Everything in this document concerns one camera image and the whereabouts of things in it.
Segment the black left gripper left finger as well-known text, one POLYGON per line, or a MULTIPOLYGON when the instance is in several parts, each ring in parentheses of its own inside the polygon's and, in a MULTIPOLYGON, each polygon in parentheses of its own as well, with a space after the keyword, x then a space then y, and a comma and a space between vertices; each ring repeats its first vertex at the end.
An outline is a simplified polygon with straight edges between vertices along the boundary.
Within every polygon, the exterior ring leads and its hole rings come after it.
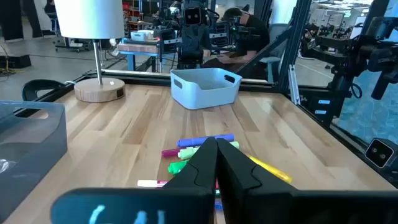
POLYGON ((217 142, 208 138, 163 187, 80 188, 54 201, 52 224, 210 224, 217 142))

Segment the yellow highlighter marker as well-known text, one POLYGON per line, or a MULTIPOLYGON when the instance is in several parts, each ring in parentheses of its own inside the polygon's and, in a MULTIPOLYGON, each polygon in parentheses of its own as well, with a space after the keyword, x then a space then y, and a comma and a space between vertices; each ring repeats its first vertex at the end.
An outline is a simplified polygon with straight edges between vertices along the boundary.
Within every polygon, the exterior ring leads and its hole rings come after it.
POLYGON ((285 172, 282 172, 281 170, 266 164, 265 162, 262 162, 261 160, 248 155, 248 158, 250 158, 250 160, 252 160, 254 163, 256 163, 257 165, 261 166, 262 168, 264 168, 265 170, 267 170, 268 172, 270 172, 271 174, 275 175, 276 177, 278 177, 279 179, 283 180, 286 183, 291 183, 292 182, 292 178, 291 176, 289 176, 288 174, 286 174, 285 172))

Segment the red white dry-erase marker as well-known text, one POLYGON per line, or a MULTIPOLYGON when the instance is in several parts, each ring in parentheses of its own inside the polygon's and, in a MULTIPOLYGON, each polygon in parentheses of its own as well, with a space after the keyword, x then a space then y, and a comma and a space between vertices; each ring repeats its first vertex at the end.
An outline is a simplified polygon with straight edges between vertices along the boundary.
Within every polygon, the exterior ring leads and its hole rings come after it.
POLYGON ((138 180, 138 187, 157 188, 163 187, 167 183, 166 180, 138 180))

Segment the light green highlighter marker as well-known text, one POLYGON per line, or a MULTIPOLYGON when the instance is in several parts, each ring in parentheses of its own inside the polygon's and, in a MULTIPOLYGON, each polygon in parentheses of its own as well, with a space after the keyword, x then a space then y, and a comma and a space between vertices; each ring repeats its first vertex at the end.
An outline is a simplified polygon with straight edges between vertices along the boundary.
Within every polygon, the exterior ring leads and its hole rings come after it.
MULTIPOLYGON (((237 141, 229 142, 231 145, 233 145, 235 148, 239 149, 239 143, 237 141)), ((179 159, 189 159, 191 158, 197 150, 200 148, 200 146, 197 147, 187 147, 185 149, 181 149, 178 153, 177 156, 179 159)))

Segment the blue highlighter marker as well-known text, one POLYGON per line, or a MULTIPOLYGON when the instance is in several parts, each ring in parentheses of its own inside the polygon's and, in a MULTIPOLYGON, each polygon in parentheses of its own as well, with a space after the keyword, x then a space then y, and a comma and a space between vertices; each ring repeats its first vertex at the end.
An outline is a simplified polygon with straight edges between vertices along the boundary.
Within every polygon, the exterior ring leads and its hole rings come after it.
POLYGON ((202 145, 208 138, 225 139, 227 141, 234 141, 234 134, 220 134, 215 136, 204 136, 198 138, 179 139, 177 147, 193 147, 202 145))

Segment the white box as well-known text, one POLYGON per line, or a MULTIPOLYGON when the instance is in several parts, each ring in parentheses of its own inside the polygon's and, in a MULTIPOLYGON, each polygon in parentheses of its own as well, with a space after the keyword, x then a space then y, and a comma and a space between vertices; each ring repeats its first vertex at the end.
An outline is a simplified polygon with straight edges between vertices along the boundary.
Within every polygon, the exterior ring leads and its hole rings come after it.
POLYGON ((139 42, 148 42, 154 39, 153 30, 137 30, 130 33, 131 40, 139 42))

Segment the blue workbench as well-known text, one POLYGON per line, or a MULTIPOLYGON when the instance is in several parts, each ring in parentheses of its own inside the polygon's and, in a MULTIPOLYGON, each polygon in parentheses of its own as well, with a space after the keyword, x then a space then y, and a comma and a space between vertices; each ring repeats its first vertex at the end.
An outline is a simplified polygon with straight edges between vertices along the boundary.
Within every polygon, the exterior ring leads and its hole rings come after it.
POLYGON ((163 54, 160 51, 159 39, 147 41, 122 39, 116 49, 127 57, 127 69, 132 71, 146 72, 150 69, 153 73, 162 73, 168 62, 170 62, 169 67, 173 67, 177 59, 174 53, 163 54))

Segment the light blue plastic bin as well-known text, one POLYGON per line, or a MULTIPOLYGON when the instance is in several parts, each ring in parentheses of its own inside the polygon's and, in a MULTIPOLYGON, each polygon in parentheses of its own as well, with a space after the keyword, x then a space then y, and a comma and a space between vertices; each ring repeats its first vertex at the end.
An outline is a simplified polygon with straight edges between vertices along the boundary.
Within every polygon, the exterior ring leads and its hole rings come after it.
POLYGON ((184 108, 198 110, 234 103, 242 77, 221 68, 171 70, 171 94, 184 108))

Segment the grey office chair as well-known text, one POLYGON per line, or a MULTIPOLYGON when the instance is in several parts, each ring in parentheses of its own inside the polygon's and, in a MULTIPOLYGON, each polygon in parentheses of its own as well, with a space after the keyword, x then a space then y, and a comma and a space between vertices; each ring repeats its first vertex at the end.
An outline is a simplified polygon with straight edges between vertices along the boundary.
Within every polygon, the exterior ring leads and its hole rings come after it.
MULTIPOLYGON (((270 26, 270 41, 275 41, 287 28, 288 24, 271 24, 270 26)), ((266 78, 270 83, 276 82, 279 79, 279 70, 284 56, 287 40, 280 43, 269 53, 268 57, 262 58, 260 63, 267 67, 266 78)))

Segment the white shade table lamp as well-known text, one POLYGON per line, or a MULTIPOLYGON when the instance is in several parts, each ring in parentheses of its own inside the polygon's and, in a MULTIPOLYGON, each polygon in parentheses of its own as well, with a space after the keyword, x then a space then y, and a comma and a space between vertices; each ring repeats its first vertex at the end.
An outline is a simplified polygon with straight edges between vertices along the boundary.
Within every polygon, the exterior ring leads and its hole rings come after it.
POLYGON ((124 37, 122 0, 54 0, 60 32, 71 39, 93 43, 96 77, 74 85, 78 100, 89 103, 114 101, 125 95, 125 83, 102 77, 100 41, 124 37))

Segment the black control box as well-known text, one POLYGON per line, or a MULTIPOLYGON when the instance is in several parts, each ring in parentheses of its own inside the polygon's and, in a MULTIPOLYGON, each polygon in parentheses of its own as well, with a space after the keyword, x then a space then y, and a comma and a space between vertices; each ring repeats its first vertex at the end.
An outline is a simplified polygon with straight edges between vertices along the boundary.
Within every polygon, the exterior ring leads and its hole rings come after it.
POLYGON ((329 127, 337 114, 341 96, 327 88, 299 87, 301 105, 324 126, 329 127))

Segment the smoky grey plastic bin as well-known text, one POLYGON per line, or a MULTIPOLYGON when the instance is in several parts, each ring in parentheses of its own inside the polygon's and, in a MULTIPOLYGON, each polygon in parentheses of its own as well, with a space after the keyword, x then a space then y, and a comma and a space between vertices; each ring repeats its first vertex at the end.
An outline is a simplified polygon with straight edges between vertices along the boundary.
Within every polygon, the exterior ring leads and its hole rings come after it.
POLYGON ((63 104, 0 101, 0 223, 67 149, 63 104))

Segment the black chair back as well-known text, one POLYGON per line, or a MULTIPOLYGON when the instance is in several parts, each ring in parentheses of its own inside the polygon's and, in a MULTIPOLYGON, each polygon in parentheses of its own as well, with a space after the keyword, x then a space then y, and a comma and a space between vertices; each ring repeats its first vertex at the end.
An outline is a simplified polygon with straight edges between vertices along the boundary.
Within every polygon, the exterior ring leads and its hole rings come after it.
POLYGON ((34 101, 38 98, 38 92, 44 90, 59 90, 66 87, 66 84, 47 79, 36 79, 27 82, 22 87, 22 99, 24 101, 34 101))

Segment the black floor box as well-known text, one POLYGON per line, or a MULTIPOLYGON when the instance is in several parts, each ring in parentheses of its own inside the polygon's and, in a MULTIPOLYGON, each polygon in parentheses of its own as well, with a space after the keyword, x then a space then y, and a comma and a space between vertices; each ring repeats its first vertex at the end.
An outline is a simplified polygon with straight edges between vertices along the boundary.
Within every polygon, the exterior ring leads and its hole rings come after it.
POLYGON ((30 67, 29 55, 6 56, 0 55, 0 68, 26 68, 30 67))

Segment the black frame post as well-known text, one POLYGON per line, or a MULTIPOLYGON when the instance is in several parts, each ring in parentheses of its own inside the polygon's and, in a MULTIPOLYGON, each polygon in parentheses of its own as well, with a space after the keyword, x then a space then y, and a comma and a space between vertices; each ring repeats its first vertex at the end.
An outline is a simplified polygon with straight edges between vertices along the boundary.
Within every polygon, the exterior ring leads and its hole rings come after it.
POLYGON ((283 61, 280 66, 277 88, 281 93, 286 93, 289 90, 289 65, 295 64, 295 59, 297 58, 300 40, 303 35, 311 3, 312 0, 297 0, 290 27, 287 30, 289 36, 287 38, 283 61))

